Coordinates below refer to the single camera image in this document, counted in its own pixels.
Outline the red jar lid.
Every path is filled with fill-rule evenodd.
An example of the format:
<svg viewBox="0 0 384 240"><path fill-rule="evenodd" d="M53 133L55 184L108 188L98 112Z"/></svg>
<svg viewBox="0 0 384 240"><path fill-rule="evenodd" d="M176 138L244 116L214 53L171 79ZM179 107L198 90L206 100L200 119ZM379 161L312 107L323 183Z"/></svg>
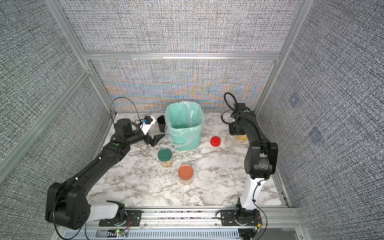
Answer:
<svg viewBox="0 0 384 240"><path fill-rule="evenodd" d="M211 138L210 140L210 144L213 146L213 147L218 147L221 145L221 139L217 136L214 136Z"/></svg>

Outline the orange-lidded peanut jar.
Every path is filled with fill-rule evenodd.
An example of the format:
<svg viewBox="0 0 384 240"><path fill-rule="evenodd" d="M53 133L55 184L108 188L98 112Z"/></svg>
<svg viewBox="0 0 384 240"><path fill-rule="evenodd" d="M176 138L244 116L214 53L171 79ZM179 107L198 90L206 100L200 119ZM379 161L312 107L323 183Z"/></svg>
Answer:
<svg viewBox="0 0 384 240"><path fill-rule="evenodd" d="M194 169L190 165L182 165L178 170L181 184L190 185L193 182Z"/></svg>

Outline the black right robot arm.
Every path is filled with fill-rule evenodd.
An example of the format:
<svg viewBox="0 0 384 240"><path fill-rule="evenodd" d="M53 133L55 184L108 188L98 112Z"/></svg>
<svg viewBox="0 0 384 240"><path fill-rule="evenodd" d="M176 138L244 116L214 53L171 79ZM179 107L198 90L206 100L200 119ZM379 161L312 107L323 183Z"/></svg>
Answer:
<svg viewBox="0 0 384 240"><path fill-rule="evenodd" d="M257 208L257 199L264 183L276 171L279 147L263 134L255 112L244 103L235 104L231 117L234 122L229 124L229 134L246 135L249 141L244 161L244 168L249 176L240 197L240 206L246 210L253 210Z"/></svg>

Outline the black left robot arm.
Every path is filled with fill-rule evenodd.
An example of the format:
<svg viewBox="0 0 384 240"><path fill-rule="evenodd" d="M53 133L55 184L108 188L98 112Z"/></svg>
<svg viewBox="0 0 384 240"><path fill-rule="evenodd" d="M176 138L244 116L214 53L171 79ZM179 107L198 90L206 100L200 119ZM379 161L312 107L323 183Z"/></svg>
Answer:
<svg viewBox="0 0 384 240"><path fill-rule="evenodd" d="M154 147L165 135L151 137L149 130L157 122L153 116L145 116L139 124L120 119L114 124L115 134L86 167L63 183L53 183L48 189L46 221L73 230L86 223L106 220L124 224L127 219L125 205L116 201L89 204L87 195L97 181L141 141Z"/></svg>

